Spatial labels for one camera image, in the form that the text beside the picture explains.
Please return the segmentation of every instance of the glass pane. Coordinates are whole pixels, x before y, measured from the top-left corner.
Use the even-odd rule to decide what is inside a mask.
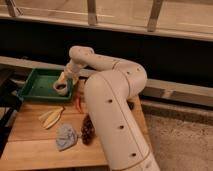
[[[147,26],[152,0],[96,0],[98,22]]]
[[[87,0],[16,0],[23,15],[87,20]]]
[[[213,33],[213,1],[164,1],[157,27],[200,33]]]
[[[8,13],[7,6],[4,0],[0,0],[0,14],[1,13]]]

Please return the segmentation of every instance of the table surface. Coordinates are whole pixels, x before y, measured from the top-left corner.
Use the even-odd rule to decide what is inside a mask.
[[[73,103],[38,103],[24,102],[17,113],[12,131],[0,160],[0,170],[30,170],[66,167],[87,167],[107,165],[98,137],[91,145],[84,145],[81,139],[77,144],[65,151],[56,148],[56,133],[63,123],[71,124],[80,132],[82,121],[87,113],[83,98],[84,81],[80,81],[75,92],[81,94],[81,106],[84,114],[79,113]],[[138,96],[130,99],[134,102],[132,113],[151,147],[144,114]],[[38,117],[45,111],[64,106],[60,120],[49,130],[42,127]]]

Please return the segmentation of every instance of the floor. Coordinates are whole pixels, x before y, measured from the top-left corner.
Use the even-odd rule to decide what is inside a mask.
[[[154,154],[162,171],[212,170],[213,111],[145,100],[143,109]]]

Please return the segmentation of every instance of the dark background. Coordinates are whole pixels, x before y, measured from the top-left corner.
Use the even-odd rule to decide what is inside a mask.
[[[73,45],[136,61],[149,78],[213,87],[213,43],[0,19],[0,55],[66,64]]]

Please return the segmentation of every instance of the small cup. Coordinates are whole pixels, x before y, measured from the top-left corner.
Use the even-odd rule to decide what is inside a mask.
[[[53,89],[60,95],[60,96],[66,96],[68,93],[67,88],[67,81],[66,82],[59,82],[58,80],[54,82]]]

